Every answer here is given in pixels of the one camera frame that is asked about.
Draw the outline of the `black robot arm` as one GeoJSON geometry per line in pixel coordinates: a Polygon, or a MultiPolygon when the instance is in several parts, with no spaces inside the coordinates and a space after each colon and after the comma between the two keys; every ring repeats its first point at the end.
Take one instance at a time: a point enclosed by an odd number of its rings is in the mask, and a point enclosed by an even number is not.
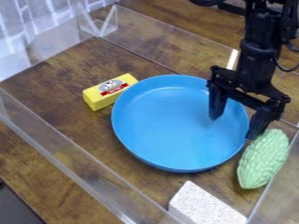
{"type": "Polygon", "coordinates": [[[272,85],[281,47],[289,47],[299,29],[299,0],[247,0],[245,34],[240,40],[237,68],[212,66],[207,81],[209,118],[217,119],[227,100],[232,99],[256,113],[252,115],[247,139],[253,140],[267,125],[281,117],[291,98],[272,85]]]}

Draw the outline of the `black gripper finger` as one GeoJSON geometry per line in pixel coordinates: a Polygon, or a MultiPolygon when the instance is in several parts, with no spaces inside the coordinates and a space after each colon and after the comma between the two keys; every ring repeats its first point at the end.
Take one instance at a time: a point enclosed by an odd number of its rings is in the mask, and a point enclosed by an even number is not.
{"type": "Polygon", "coordinates": [[[252,107],[256,113],[252,115],[245,138],[255,140],[265,131],[268,124],[279,120],[284,109],[276,104],[264,104],[252,107]]]}
{"type": "Polygon", "coordinates": [[[224,112],[227,105],[227,92],[215,83],[209,84],[209,119],[215,121],[224,112]]]}

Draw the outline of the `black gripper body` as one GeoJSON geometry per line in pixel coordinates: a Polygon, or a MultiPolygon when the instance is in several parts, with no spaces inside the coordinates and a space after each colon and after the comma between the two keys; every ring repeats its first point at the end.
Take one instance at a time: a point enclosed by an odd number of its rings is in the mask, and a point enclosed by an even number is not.
{"type": "Polygon", "coordinates": [[[269,81],[261,85],[247,86],[237,77],[237,72],[220,66],[212,66],[211,77],[207,80],[209,90],[211,83],[215,83],[227,92],[228,99],[252,108],[264,104],[276,104],[285,109],[291,97],[284,94],[269,81]]]}

